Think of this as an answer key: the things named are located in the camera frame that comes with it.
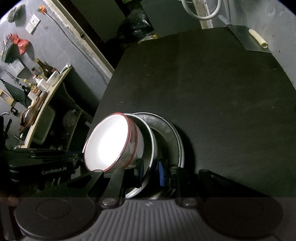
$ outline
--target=black circular disc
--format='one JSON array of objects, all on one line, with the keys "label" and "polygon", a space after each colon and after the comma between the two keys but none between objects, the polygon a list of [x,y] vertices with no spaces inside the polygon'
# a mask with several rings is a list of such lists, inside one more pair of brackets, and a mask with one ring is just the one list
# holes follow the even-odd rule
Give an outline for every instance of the black circular disc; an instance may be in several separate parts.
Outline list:
[{"label": "black circular disc", "polygon": [[38,240],[70,238],[87,228],[96,207],[90,198],[25,198],[15,210],[22,232]]},{"label": "black circular disc", "polygon": [[209,198],[203,207],[209,224],[227,236],[260,238],[271,235],[283,218],[273,198]]}]

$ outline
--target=white bowl with red rim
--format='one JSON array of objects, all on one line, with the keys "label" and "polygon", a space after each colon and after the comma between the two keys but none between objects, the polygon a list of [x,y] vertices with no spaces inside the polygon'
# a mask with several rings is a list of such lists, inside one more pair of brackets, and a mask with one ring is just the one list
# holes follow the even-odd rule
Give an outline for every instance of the white bowl with red rim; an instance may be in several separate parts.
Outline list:
[{"label": "white bowl with red rim", "polygon": [[144,139],[135,122],[123,113],[103,119],[89,136],[83,152],[88,170],[112,172],[141,158]]}]

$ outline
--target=gray ribbed surface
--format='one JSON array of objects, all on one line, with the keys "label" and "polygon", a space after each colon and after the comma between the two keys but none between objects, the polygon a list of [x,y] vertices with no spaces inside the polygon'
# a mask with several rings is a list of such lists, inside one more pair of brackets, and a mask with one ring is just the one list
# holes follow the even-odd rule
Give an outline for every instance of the gray ribbed surface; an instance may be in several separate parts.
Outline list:
[{"label": "gray ribbed surface", "polygon": [[116,209],[104,210],[95,224],[70,241],[228,241],[209,228],[195,209],[174,200],[126,200]]}]

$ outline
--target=kitchen counter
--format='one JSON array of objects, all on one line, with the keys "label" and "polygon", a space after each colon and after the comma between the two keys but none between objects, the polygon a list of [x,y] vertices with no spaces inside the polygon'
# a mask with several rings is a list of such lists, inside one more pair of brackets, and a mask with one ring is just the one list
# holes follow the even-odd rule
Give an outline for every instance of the kitchen counter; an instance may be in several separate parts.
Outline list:
[{"label": "kitchen counter", "polygon": [[189,170],[296,196],[296,91],[271,53],[245,50],[228,28],[127,49],[89,134],[113,112],[152,112],[170,121]]}]

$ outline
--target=white pipe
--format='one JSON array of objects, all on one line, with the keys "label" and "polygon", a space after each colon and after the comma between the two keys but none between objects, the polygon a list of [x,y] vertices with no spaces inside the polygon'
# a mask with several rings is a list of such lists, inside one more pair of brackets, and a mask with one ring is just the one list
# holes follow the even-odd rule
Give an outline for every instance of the white pipe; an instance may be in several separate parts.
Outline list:
[{"label": "white pipe", "polygon": [[182,2],[182,5],[183,5],[184,9],[186,10],[186,12],[187,12],[190,16],[192,16],[192,17],[194,17],[194,18],[197,18],[197,19],[199,19],[199,20],[210,20],[210,19],[212,19],[212,18],[215,17],[215,16],[217,15],[217,13],[220,11],[220,8],[221,8],[221,5],[222,5],[222,0],[218,0],[218,4],[217,4],[217,7],[216,7],[215,11],[214,11],[212,14],[210,14],[209,16],[201,17],[201,16],[198,16],[198,15],[194,14],[194,13],[191,11],[191,9],[188,7],[188,4],[187,4],[186,0],[181,0],[181,2]]}]

